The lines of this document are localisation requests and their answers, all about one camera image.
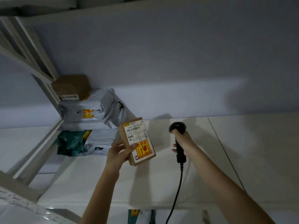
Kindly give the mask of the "person's left hand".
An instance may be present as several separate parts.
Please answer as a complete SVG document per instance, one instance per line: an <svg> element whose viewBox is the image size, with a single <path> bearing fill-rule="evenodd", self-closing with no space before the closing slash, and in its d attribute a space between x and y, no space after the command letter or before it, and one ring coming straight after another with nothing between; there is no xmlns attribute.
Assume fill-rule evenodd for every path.
<svg viewBox="0 0 299 224"><path fill-rule="evenodd" d="M119 171L123 165L124 162L128 160L128 157L126 159L123 159L120 156L120 146L123 145L123 141L120 140L112 145L112 147L109 149L107 153L107 161L104 168L104 172L111 175L111 176L119 176Z"/></svg>

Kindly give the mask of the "person's right hand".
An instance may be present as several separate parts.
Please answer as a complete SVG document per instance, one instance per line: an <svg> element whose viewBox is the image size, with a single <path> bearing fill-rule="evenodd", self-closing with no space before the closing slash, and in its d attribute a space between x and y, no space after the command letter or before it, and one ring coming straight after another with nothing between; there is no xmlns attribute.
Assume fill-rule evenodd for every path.
<svg viewBox="0 0 299 224"><path fill-rule="evenodd" d="M186 139L176 139L177 142L184 150L184 154L186 157L191 158L192 155L198 150L198 146L192 140L189 132L187 131L187 138Z"/></svg>

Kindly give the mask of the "small brown labelled cardboard box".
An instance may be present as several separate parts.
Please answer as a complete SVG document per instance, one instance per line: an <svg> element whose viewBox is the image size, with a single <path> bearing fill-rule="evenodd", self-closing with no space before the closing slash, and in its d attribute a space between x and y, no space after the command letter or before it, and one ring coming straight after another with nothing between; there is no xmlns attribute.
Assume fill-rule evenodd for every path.
<svg viewBox="0 0 299 224"><path fill-rule="evenodd" d="M118 130L125 148L136 145L135 150L128 157L130 166L143 164L156 157L142 117L121 123Z"/></svg>

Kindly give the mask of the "black barcode scanner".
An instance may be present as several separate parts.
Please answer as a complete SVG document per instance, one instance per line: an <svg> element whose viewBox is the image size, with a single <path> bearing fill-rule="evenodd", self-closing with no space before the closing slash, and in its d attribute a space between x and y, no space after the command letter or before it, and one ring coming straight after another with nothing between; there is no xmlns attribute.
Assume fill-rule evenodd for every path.
<svg viewBox="0 0 299 224"><path fill-rule="evenodd" d="M186 125L180 121L174 122L169 126L169 133L172 133L174 129L177 129L178 132L181 135L183 135L186 131ZM177 162L182 165L183 163L186 162L186 156L184 154L183 148L180 146L180 144L177 142L176 139L175 142L176 142L176 150L177 150L177 155L176 155Z"/></svg>

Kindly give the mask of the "person's left forearm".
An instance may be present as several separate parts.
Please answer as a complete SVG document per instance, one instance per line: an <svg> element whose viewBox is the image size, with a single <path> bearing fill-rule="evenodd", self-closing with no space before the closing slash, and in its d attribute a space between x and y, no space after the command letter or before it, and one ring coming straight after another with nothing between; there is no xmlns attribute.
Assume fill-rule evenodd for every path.
<svg viewBox="0 0 299 224"><path fill-rule="evenodd" d="M107 224L119 169L105 167L79 224Z"/></svg>

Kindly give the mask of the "person's right forearm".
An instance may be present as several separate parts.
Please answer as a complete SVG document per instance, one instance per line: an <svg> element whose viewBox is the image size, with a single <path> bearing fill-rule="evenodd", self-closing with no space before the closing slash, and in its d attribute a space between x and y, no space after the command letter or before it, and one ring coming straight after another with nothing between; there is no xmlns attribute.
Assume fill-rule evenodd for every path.
<svg viewBox="0 0 299 224"><path fill-rule="evenodd" d="M275 224L270 216L197 146L185 154L211 190L229 224Z"/></svg>

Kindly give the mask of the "grey mailer parcel black print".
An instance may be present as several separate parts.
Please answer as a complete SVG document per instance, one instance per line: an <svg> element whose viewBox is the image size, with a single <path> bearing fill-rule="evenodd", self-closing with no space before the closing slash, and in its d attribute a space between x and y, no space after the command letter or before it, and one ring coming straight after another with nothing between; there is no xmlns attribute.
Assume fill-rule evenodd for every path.
<svg viewBox="0 0 299 224"><path fill-rule="evenodd" d="M87 138L82 156L107 156L112 145L121 139L118 129L92 130Z"/></svg>

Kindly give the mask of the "flat grey mailer parcel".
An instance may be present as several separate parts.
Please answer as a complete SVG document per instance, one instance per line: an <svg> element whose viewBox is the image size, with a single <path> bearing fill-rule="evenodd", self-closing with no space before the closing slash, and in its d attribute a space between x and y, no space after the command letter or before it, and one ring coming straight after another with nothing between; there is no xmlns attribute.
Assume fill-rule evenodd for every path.
<svg viewBox="0 0 299 224"><path fill-rule="evenodd" d="M105 117L102 120L63 122L59 130L61 131L84 131L84 130L109 130L117 129L126 120L127 108L121 108L118 116Z"/></svg>

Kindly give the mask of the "dark green plastic parcel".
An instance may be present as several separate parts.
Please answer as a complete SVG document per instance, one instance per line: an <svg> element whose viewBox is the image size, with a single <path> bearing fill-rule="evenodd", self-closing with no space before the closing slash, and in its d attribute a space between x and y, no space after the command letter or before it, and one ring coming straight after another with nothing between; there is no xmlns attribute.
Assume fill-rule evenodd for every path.
<svg viewBox="0 0 299 224"><path fill-rule="evenodd" d="M62 131L57 136L57 155L76 157L88 152L84 147L91 130L84 131Z"/></svg>

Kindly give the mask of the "grey plastic mailer parcel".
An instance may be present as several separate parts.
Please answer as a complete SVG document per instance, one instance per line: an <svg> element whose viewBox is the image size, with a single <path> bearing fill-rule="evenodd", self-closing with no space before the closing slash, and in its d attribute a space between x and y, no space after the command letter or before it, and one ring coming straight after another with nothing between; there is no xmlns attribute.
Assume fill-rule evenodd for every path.
<svg viewBox="0 0 299 224"><path fill-rule="evenodd" d="M61 101L58 105L64 121L102 120L123 107L114 101L112 89L91 90L83 100Z"/></svg>

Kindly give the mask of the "green and white parcel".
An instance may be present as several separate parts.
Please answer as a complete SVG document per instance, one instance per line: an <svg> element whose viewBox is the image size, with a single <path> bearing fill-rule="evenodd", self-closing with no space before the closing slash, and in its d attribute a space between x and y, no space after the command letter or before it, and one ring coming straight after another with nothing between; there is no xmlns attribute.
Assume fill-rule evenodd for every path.
<svg viewBox="0 0 299 224"><path fill-rule="evenodd" d="M127 224L156 224L155 209L129 209Z"/></svg>

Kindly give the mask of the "brown cardboard box white label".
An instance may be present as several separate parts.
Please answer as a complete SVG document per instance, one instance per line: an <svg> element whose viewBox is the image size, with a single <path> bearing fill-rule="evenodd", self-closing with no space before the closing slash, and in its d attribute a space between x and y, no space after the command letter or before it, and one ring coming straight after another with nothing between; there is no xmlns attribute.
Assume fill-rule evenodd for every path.
<svg viewBox="0 0 299 224"><path fill-rule="evenodd" d="M82 100L91 91L86 75L63 75L51 86L61 101Z"/></svg>

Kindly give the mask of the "white metal shelf rack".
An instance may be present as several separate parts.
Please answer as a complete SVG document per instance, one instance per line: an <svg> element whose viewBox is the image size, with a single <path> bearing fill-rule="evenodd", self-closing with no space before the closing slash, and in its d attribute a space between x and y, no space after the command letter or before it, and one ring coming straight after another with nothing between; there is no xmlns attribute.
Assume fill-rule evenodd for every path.
<svg viewBox="0 0 299 224"><path fill-rule="evenodd" d="M12 111L0 128L0 204L23 208L54 224L78 224L80 216L39 205L42 192L30 184L57 149L62 120L51 83L59 75L34 29L23 19L0 16L0 63L20 73L0 74L0 110Z"/></svg>

